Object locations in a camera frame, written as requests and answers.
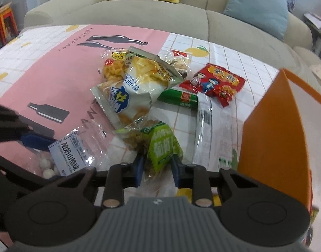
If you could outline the white balls candy bag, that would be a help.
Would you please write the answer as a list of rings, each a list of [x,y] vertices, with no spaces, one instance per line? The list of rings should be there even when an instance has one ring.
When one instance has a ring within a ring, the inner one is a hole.
[[[100,124],[90,122],[73,129],[63,138],[36,153],[44,179],[69,176],[86,167],[104,171],[112,164],[107,134]]]

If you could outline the green nut snack bag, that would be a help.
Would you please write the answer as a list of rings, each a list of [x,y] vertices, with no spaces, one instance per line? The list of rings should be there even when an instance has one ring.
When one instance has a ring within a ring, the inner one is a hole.
[[[127,126],[117,129],[114,135],[134,151],[142,151],[146,156],[142,181],[150,190],[160,189],[164,170],[171,159],[183,159],[183,150],[170,126],[158,119],[140,117]]]

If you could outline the white yellow chips bag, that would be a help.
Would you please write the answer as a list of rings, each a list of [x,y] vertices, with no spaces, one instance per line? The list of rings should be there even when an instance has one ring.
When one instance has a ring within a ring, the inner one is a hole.
[[[117,130],[145,117],[162,92],[183,81],[181,74],[159,56],[129,47],[122,80],[108,80],[91,89]]]

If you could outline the pink white lemon tablecloth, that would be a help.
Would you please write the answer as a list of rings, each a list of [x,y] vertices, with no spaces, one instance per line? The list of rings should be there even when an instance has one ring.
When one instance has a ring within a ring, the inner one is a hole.
[[[227,156],[215,157],[209,170],[236,168],[244,121],[270,87],[278,70],[225,46],[164,31],[111,25],[48,26],[30,29],[0,50],[0,104],[32,123],[53,130],[61,139],[78,126],[98,122],[104,128],[106,153],[116,163],[131,162],[136,152],[113,135],[112,125],[91,93],[102,82],[106,47],[135,46],[160,57],[170,51],[190,52],[191,71],[207,63],[245,79],[227,107]]]

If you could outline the green sausage stick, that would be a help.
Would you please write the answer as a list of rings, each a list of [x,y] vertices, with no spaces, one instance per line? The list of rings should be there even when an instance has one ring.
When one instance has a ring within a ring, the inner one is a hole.
[[[197,110],[197,95],[176,89],[168,89],[160,94],[158,100],[192,110]]]

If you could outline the orange cardboard box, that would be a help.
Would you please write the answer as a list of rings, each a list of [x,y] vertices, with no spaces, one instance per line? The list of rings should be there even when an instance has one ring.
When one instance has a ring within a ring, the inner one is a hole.
[[[321,215],[321,95],[279,70],[244,122],[237,170]]]

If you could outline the red cartoon snack bag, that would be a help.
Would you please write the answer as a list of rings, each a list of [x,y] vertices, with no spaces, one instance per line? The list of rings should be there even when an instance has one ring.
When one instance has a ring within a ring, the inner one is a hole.
[[[224,67],[207,63],[190,80],[179,86],[192,93],[203,93],[216,98],[222,107],[227,107],[235,95],[241,91],[246,80]]]

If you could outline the yellow round cracker pack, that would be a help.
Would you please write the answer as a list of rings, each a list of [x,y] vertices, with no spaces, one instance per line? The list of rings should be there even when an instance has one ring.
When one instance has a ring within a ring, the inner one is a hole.
[[[125,57],[127,49],[110,48],[102,55],[102,67],[99,73],[102,81],[122,81],[126,76]]]

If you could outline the red yellow stool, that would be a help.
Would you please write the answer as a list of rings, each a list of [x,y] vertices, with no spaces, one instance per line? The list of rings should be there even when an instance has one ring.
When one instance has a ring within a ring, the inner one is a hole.
[[[5,46],[18,36],[18,29],[12,10],[12,2],[0,7],[0,42]]]

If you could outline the small clear red snack pack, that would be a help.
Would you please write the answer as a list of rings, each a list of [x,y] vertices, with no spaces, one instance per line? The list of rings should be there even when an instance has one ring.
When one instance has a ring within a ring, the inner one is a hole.
[[[187,80],[192,77],[192,53],[178,50],[161,51],[159,57],[173,66]]]

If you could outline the beige fabric sofa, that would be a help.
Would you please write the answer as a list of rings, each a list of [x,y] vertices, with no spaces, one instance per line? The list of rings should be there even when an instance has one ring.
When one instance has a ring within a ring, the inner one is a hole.
[[[228,0],[51,0],[28,11],[25,27],[106,24],[163,30],[207,40],[252,56],[275,68],[286,68],[321,94],[312,72],[321,59],[312,52],[310,28],[289,14],[283,39],[224,14]]]

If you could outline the teal cushion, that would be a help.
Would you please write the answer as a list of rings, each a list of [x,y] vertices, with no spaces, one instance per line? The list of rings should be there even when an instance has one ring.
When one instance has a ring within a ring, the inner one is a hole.
[[[224,15],[253,25],[283,40],[288,26],[286,0],[228,0]]]

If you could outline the cluttered white desk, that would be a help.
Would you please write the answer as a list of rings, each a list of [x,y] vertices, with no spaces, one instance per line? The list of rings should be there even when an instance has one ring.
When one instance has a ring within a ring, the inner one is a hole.
[[[305,13],[304,19],[313,34],[313,52],[321,58],[321,17],[313,13]]]

